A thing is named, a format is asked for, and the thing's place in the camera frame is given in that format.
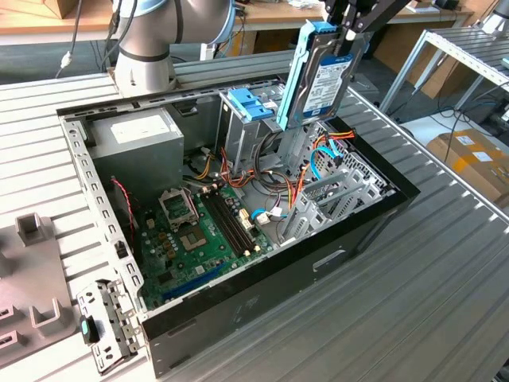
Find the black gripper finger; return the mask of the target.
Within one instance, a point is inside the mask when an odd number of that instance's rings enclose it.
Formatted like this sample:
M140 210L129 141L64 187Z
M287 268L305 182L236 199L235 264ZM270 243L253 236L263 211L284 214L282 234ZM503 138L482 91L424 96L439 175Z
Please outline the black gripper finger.
M349 1L344 21L346 40L353 41L357 34L375 32L387 24L409 0Z
M348 0L325 0L325 20L331 25L349 28L352 24L353 5Z

